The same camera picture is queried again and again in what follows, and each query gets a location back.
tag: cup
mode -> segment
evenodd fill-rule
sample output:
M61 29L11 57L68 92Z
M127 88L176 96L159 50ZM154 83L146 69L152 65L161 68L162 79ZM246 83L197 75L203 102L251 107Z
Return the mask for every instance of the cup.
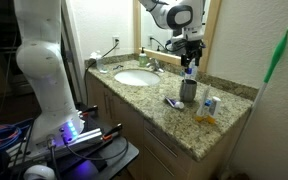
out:
M180 89L180 99L182 102L192 102L196 95L197 82L192 79L183 79Z

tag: bathroom sink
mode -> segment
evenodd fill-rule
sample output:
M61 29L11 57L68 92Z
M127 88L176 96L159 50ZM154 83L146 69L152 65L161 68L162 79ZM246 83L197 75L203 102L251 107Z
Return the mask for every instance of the bathroom sink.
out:
M130 69L117 73L117 81L131 86L150 86L160 82L160 77L152 72Z

